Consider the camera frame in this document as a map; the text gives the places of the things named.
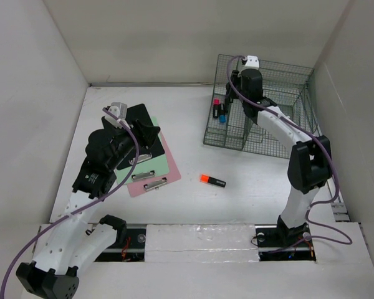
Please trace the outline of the blue capped black highlighter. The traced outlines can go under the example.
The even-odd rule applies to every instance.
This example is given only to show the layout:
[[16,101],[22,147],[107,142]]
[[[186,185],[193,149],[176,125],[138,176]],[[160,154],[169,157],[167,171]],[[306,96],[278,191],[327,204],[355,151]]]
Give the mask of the blue capped black highlighter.
[[226,122],[226,111],[225,111],[223,103],[221,103],[218,107],[218,114],[219,114],[219,122],[225,123]]

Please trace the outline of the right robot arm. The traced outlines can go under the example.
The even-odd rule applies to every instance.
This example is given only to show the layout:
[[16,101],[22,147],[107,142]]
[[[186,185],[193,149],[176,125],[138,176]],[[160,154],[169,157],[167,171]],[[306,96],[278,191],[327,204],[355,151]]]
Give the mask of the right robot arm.
[[307,231],[306,213],[319,189],[331,177],[326,156],[331,153],[327,137],[313,140],[298,129],[277,103],[265,97],[258,69],[233,70],[226,85],[226,100],[240,99],[245,115],[269,132],[289,154],[287,177],[291,185],[287,204],[273,229],[257,229],[260,247],[287,247]]

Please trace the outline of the orange capped black highlighter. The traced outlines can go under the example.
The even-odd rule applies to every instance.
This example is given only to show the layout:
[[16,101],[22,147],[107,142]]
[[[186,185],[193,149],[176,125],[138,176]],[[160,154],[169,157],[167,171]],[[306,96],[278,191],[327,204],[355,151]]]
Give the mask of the orange capped black highlighter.
[[225,181],[222,181],[220,179],[216,179],[214,177],[207,176],[207,175],[204,175],[204,174],[201,175],[200,181],[202,183],[210,184],[210,185],[217,186],[217,187],[225,187],[226,186]]

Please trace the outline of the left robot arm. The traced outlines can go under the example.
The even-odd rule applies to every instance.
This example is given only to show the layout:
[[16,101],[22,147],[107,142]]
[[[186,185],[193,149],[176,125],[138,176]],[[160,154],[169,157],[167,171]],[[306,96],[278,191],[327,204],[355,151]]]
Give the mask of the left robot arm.
[[132,151],[151,148],[160,127],[139,120],[131,126],[102,119],[103,127],[92,132],[86,157],[72,185],[65,207],[66,220],[53,226],[46,244],[29,263],[21,263],[16,277],[29,293],[40,298],[73,298],[80,274],[109,246],[126,241],[126,222],[106,215],[85,236],[90,218],[110,194],[116,181],[115,169]]

